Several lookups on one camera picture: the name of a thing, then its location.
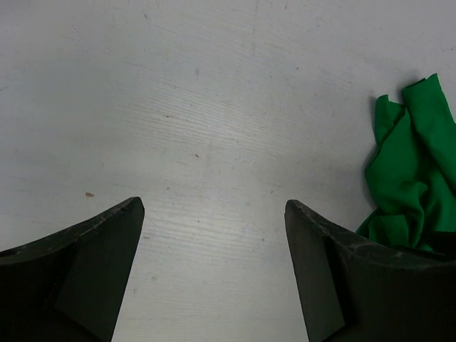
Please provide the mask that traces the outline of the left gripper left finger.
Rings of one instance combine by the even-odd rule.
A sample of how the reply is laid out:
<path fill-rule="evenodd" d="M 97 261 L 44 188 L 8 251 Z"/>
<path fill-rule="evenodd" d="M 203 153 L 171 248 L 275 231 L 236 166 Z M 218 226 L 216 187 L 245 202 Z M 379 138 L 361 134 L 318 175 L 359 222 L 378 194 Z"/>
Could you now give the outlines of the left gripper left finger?
<path fill-rule="evenodd" d="M 131 197 L 2 251 L 1 340 L 111 341 L 143 221 Z"/>

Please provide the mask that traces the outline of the green t shirt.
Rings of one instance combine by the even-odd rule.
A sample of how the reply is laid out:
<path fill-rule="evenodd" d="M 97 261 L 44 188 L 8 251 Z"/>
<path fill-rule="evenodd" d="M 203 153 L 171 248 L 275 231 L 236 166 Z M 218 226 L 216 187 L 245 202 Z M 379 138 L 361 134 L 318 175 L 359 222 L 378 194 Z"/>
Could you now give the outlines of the green t shirt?
<path fill-rule="evenodd" d="M 436 232 L 455 232 L 455 121 L 433 74 L 375 104 L 376 149 L 364 176 L 376 209 L 358 233 L 387 247 L 436 252 Z"/>

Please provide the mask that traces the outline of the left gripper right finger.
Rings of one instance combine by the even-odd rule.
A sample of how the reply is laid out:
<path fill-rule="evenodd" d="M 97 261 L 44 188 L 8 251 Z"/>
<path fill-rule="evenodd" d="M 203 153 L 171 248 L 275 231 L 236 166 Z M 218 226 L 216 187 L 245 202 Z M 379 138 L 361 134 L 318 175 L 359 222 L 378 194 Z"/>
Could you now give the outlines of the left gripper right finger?
<path fill-rule="evenodd" d="M 298 200 L 286 235 L 310 341 L 453 341 L 455 235 L 432 249 L 390 248 L 328 221 Z"/>

